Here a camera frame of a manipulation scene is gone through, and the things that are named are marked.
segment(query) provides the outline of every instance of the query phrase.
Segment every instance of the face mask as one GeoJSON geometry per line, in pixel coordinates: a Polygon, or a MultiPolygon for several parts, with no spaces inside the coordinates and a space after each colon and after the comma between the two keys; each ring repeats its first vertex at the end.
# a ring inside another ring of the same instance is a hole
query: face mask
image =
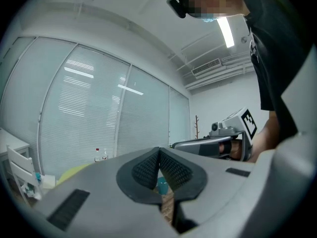
{"type": "Polygon", "coordinates": [[[203,22],[213,22],[216,20],[216,18],[202,18],[203,22]]]}
{"type": "Polygon", "coordinates": [[[201,19],[203,20],[203,22],[213,22],[217,18],[214,17],[213,14],[205,14],[201,16],[201,19]]]}

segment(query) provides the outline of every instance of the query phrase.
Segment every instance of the glass wall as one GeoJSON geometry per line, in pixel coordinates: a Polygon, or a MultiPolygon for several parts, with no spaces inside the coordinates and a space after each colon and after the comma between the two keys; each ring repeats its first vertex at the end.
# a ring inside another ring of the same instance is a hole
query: glass wall
{"type": "MultiPolygon", "coordinates": [[[[19,38],[15,49],[22,53],[33,39],[19,38]]],[[[36,169],[39,157],[43,174],[59,179],[72,167],[93,163],[96,148],[115,157],[188,140],[189,104],[125,61],[37,38],[9,79],[0,127],[30,144],[36,169]]]]}

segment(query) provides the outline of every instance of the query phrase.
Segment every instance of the person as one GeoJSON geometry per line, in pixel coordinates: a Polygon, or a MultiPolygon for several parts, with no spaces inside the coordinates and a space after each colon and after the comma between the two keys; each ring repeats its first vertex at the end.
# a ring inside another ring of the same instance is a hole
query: person
{"type": "MultiPolygon", "coordinates": [[[[304,63],[313,44],[306,27],[289,0],[168,0],[179,17],[186,14],[210,21],[241,14],[252,35],[251,61],[260,90],[261,109],[268,120],[253,142],[249,162],[274,149],[279,142],[297,132],[281,95],[304,63]]],[[[230,156],[239,159],[241,141],[231,141],[230,156]]]]}

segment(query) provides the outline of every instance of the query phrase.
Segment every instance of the bottle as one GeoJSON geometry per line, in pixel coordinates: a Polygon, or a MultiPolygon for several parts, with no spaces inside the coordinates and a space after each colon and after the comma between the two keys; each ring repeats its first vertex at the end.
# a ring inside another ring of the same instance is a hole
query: bottle
{"type": "Polygon", "coordinates": [[[102,161],[103,157],[99,152],[99,148],[96,148],[95,162],[102,161]]]}
{"type": "Polygon", "coordinates": [[[107,149],[104,149],[104,154],[103,154],[103,160],[107,160],[108,159],[108,155],[107,155],[107,149]]]}

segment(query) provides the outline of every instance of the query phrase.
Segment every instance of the coat rack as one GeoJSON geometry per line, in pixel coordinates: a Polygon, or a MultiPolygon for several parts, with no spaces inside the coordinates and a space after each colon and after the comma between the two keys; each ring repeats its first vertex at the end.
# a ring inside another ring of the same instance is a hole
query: coat rack
{"type": "Polygon", "coordinates": [[[196,128],[196,139],[198,139],[198,133],[199,133],[199,131],[198,131],[198,121],[199,121],[198,116],[196,116],[196,122],[195,122],[195,128],[196,128]]]}

